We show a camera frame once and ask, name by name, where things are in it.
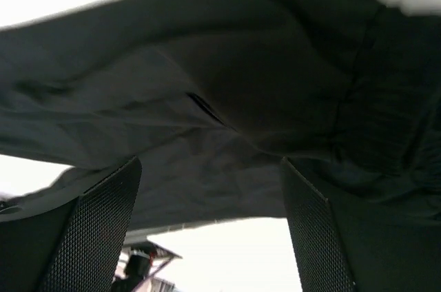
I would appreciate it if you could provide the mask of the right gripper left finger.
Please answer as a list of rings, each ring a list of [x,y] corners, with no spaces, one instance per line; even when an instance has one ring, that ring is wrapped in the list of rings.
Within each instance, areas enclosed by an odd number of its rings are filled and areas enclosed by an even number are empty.
[[[131,158],[1,211],[2,291],[109,291],[139,189]]]

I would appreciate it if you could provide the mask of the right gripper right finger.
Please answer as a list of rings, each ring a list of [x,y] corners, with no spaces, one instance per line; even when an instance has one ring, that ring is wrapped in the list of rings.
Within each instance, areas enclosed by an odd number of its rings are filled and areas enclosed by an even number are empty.
[[[439,291],[440,221],[366,202],[281,162],[303,291]]]

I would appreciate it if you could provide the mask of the black trousers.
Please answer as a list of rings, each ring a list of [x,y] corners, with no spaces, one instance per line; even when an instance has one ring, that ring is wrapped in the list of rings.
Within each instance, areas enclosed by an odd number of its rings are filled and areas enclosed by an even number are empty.
[[[440,18],[376,0],[118,0],[1,32],[1,153],[132,157],[130,229],[282,217],[279,163],[440,219]]]

